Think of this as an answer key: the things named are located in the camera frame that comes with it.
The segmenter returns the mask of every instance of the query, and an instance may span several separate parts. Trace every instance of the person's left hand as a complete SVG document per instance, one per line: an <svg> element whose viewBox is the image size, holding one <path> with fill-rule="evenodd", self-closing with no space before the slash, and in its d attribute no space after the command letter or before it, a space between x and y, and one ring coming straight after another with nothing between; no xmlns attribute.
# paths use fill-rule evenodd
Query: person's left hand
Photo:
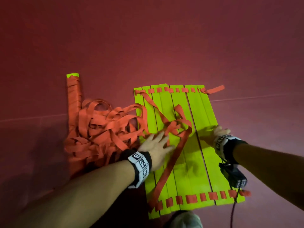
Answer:
<svg viewBox="0 0 304 228"><path fill-rule="evenodd" d="M175 146L164 148L169 139L169 136L163 138L164 132L161 132L156 138L154 136L155 134L151 134L138 149L139 152L150 153L152 160L151 171L158 170L164 164L166 154L175 149Z"/></svg>

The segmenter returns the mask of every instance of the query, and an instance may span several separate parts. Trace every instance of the person's right arm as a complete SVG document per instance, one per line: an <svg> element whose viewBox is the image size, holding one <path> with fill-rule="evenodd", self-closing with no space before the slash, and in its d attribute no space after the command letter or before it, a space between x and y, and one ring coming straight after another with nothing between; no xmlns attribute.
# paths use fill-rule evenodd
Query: person's right arm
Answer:
<svg viewBox="0 0 304 228"><path fill-rule="evenodd" d="M217 136L229 133L218 126L200 139L214 147ZM304 157L249 144L237 145L233 157L278 195L304 210Z"/></svg>

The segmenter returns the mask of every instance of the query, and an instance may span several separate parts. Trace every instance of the hand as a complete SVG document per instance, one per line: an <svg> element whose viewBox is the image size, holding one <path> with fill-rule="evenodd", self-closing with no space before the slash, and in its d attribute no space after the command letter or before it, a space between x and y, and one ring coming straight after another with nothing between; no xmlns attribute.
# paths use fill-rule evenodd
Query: hand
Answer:
<svg viewBox="0 0 304 228"><path fill-rule="evenodd" d="M214 148L214 140L217 136L230 134L230 129L222 129L221 126L216 126L209 136L201 136L200 140L205 141L209 146Z"/></svg>
<svg viewBox="0 0 304 228"><path fill-rule="evenodd" d="M152 160L151 171L158 170L163 164L167 153L175 149L175 146L168 146L164 148L167 144L169 136L164 136L164 132L154 138L155 134L151 134L146 141L139 147L139 152L149 152Z"/></svg>

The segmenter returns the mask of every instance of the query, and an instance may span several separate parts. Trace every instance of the wristband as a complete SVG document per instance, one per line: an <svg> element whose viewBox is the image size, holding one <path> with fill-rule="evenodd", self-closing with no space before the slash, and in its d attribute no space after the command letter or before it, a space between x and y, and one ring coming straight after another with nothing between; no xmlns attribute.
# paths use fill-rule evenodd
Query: wristband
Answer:
<svg viewBox="0 0 304 228"><path fill-rule="evenodd" d="M128 187L129 189L138 188L148 177L152 159L149 152L137 152L133 149L127 149L120 155L121 160L128 160L135 171L134 181Z"/></svg>
<svg viewBox="0 0 304 228"><path fill-rule="evenodd" d="M230 164L237 164L238 162L233 157L233 150L237 145L248 144L247 142L234 137L233 135L226 134L217 136L214 140L215 152L221 158L225 159Z"/></svg>

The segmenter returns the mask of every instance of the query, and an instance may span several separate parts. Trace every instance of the neon yellow slat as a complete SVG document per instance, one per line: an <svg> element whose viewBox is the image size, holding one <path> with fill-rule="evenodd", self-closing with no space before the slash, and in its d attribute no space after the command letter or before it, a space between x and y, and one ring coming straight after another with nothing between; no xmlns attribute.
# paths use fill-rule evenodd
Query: neon yellow slat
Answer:
<svg viewBox="0 0 304 228"><path fill-rule="evenodd" d="M204 85L198 85L197 87L199 89L201 89L201 88L204 88ZM216 126L217 125L217 121L216 121L213 109L211 107L211 103L210 103L208 95L207 94L200 94L200 98L201 98L201 100L203 102L203 105L204 105L204 108L205 108L205 111L206 111L206 114L207 114L207 118L209 120L209 124L211 126ZM245 197L239 195L237 202L241 203L241 202L244 202L244 201L245 201Z"/></svg>
<svg viewBox="0 0 304 228"><path fill-rule="evenodd" d="M69 78L70 76L77 76L77 77L79 77L79 74L78 73L69 73L69 74L67 74L67 78Z"/></svg>
<svg viewBox="0 0 304 228"><path fill-rule="evenodd" d="M158 85L158 87L162 88L162 92L159 92L160 100L161 100L161 107L162 107L162 113L167 117L169 121L174 120L174 111L173 111L173 105L172 105L172 99L169 92L165 92L164 87L168 86L167 84ZM170 144L177 145L179 142L179 138L177 136L174 136L170 133ZM164 168L167 166L167 163L170 159L170 154L168 154L165 157L165 163ZM171 211L177 211L180 210L180 206L176 203L176 196L177 196L177 190L176 190L176 184L175 184L175 178L174 178L174 172L171 171L170 176L167 180L167 190L168 190L168 197L173 200L173 206L169 207Z"/></svg>
<svg viewBox="0 0 304 228"><path fill-rule="evenodd" d="M144 99L141 95L139 95L139 94L135 95L134 94L134 98L135 98L135 103L139 103L141 105L144 105ZM152 116L154 117L154 111L152 112L151 108L148 105L150 105L150 104L146 104L147 111L148 111L148 108L149 108L148 118L152 117ZM141 110L136 109L136 115L140 116L141 115ZM144 142L145 139L142 136L140 136L139 140L142 143L142 142ZM148 195L154 188L155 188L154 173L150 173L148 175L147 179L145 180L146 195ZM156 212L155 209L153 209L152 213L148 213L148 214L149 214L149 219L159 217L159 212Z"/></svg>
<svg viewBox="0 0 304 228"><path fill-rule="evenodd" d="M152 98L154 103L158 106L159 110L162 112L162 106L161 106L161 98L160 98L160 94L156 91L156 88L158 87L158 85L152 85L151 88L154 89L154 94L152 94ZM156 119L156 124L157 124L157 130L160 131L163 129L164 124L161 120L161 117L159 115L159 112L157 109L154 109L155 111L155 119ZM156 183L158 183L159 179L161 178L162 174L164 172L164 166L162 166L159 170L156 170L154 172L155 175L155 181ZM176 187L175 186L175 182L174 185L172 185L172 181L166 182L165 186L163 187L161 194L159 195L158 201L162 201L163 203L163 210L160 211L161 215L164 214L170 214L171 213L171 209L166 207L166 199L170 198L168 196L168 187Z"/></svg>
<svg viewBox="0 0 304 228"><path fill-rule="evenodd" d="M206 135L208 132L206 129L210 129L211 124L209 122L207 112L205 110L203 101L201 100L200 93L197 91L197 86L186 85L189 89L187 93L190 108L192 111L193 120L198 131L198 135ZM191 88L195 88L196 92L191 92ZM222 175L218 164L221 159L216 155L214 149L209 147L204 141L200 141L202 152L209 175L212 191L217 193L218 200L216 200L217 205L233 203L234 199L229 197L228 190L230 189L229 183L226 178ZM220 191L225 191L227 199L222 199Z"/></svg>
<svg viewBox="0 0 304 228"><path fill-rule="evenodd" d="M145 90L146 93L148 93L149 89L150 89L150 86L144 86L143 87L143 90ZM148 130L149 130L150 133L157 134L158 130L157 130L157 125L156 125L154 107L152 105L150 105L145 99L144 99L144 103L145 103L145 106L146 106L147 112L148 112L148 117L147 117ZM164 172L164 167L162 166L160 171L153 172L154 177L155 177L155 174L156 174L156 176L158 177L158 180L159 180L159 178L161 177L163 172ZM164 193L160 194L160 196L158 198L158 201L163 202L163 208L164 208L160 212L161 212L161 214L169 214L169 213L171 213L171 210L166 207L166 199L168 198L168 192L167 192L167 185L166 184L163 188L163 192Z"/></svg>
<svg viewBox="0 0 304 228"><path fill-rule="evenodd" d="M184 114L186 119L188 119L192 123L192 133L190 134L187 143L184 146L183 152L181 154L184 155L184 160L185 160L185 168L187 170L187 175L189 178L189 189L188 192L186 192L185 195L196 195L196 198L198 200L197 203L193 204L186 204L187 207L185 208L186 210L190 209L196 209L196 208L201 208L201 207L206 207L206 206L212 206L214 205L214 200L207 200L202 202L200 200L200 194L205 193L206 197L208 198L208 192L211 191L207 172L205 169L204 161L202 158L201 150L199 147L199 143L196 137L195 133L195 128L193 126L192 122L192 117L191 117L191 112L188 106L188 101L186 98L185 93L181 91L181 88L183 88L183 85L171 85L170 88L173 89L172 99L173 99L173 105L177 106L178 104L181 105L181 107L184 110ZM177 176L175 176L175 181L178 182L179 179ZM185 204L186 199L183 195L183 202Z"/></svg>

